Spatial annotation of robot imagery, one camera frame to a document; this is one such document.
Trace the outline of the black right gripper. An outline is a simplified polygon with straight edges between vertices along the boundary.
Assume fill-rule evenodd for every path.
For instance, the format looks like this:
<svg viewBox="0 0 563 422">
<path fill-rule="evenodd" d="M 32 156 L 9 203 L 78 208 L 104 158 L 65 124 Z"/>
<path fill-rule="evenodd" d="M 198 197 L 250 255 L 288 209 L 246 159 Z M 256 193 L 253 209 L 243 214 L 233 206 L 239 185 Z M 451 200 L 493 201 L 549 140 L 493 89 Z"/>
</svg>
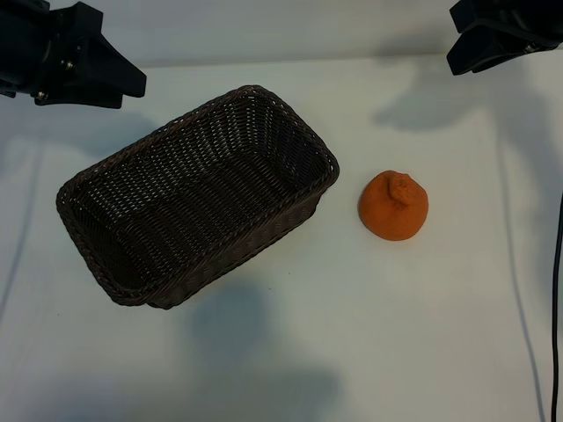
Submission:
<svg viewBox="0 0 563 422">
<path fill-rule="evenodd" d="M 450 15 L 461 33 L 446 56 L 453 75 L 479 73 L 525 55 L 552 51 L 562 42 L 561 1 L 457 1 Z M 489 28 L 522 40 L 496 39 Z"/>
</svg>

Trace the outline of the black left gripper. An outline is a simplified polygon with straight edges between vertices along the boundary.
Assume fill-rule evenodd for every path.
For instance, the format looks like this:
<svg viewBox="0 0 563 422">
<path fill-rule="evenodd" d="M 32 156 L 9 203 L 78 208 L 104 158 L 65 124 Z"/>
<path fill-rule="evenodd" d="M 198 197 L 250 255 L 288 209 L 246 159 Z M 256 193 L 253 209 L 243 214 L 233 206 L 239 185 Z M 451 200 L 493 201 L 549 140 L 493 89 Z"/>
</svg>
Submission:
<svg viewBox="0 0 563 422">
<path fill-rule="evenodd" d="M 121 107 L 143 97 L 146 75 L 101 34 L 103 13 L 78 2 L 1 2 L 1 94 L 27 94 L 37 106 Z"/>
</svg>

